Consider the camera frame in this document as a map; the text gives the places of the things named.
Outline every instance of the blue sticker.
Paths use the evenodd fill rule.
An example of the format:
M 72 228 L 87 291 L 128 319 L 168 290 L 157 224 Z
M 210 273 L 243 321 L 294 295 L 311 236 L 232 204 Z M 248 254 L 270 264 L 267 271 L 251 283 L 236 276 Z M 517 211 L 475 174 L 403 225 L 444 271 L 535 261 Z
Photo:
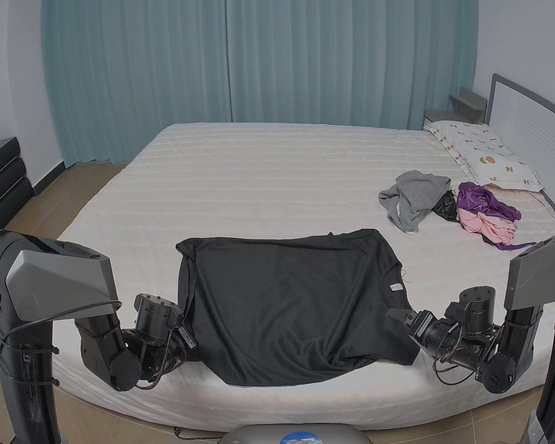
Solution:
M 298 431 L 288 434 L 280 444 L 323 444 L 323 441 L 316 434 Z

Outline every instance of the robotic arm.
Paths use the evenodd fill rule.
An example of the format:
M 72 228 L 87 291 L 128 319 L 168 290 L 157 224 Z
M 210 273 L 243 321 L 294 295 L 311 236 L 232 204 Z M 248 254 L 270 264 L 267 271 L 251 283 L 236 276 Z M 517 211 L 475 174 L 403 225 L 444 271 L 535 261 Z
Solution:
M 0 383 L 17 444 L 60 444 L 54 407 L 52 321 L 74 319 L 84 365 L 111 388 L 153 388 L 196 348 L 181 309 L 135 299 L 135 329 L 121 329 L 111 263 L 87 247 L 0 232 Z M 137 385 L 139 380 L 151 384 Z
M 434 359 L 438 378 L 448 369 L 437 364 L 447 362 L 470 370 L 488 391 L 503 393 L 530 366 L 543 305 L 555 301 L 555 236 L 511 261 L 502 326 L 493 323 L 494 301 L 495 290 L 479 286 L 463 291 L 442 319 L 427 310 L 388 315 Z M 54 320 L 74 319 L 84 365 L 117 391 L 151 389 L 185 360 L 197 360 L 179 306 L 138 295 L 134 329 L 121 329 L 120 306 L 106 256 L 75 243 L 0 232 L 0 382 L 13 443 L 66 442 L 54 408 Z M 141 387 L 140 380 L 150 385 Z M 543 394 L 521 444 L 555 444 L 555 339 Z

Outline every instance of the white wall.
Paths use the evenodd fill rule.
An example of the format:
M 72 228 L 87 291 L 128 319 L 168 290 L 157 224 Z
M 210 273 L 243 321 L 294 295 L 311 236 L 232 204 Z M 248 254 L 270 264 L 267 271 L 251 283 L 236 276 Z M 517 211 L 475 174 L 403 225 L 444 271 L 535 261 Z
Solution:
M 473 91 L 503 77 L 555 104 L 555 0 L 479 0 Z
M 0 0 L 0 140 L 11 136 L 31 184 L 61 163 L 45 90 L 41 0 Z

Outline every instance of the floral pillow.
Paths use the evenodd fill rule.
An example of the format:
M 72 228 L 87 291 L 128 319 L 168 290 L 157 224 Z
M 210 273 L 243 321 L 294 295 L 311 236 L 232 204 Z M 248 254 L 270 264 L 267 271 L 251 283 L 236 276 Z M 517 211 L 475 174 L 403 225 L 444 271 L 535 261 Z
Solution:
M 529 166 L 506 148 L 488 125 L 443 120 L 431 132 L 449 151 L 469 179 L 484 186 L 539 192 L 543 184 Z

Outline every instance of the pink garment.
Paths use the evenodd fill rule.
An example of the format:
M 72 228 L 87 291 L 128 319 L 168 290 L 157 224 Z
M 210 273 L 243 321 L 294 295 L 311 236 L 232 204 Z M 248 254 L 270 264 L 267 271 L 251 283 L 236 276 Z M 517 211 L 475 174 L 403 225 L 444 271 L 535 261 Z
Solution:
M 456 210 L 460 223 L 468 233 L 481 233 L 493 243 L 512 245 L 516 230 L 514 223 L 502 217 L 486 216 L 483 212 Z

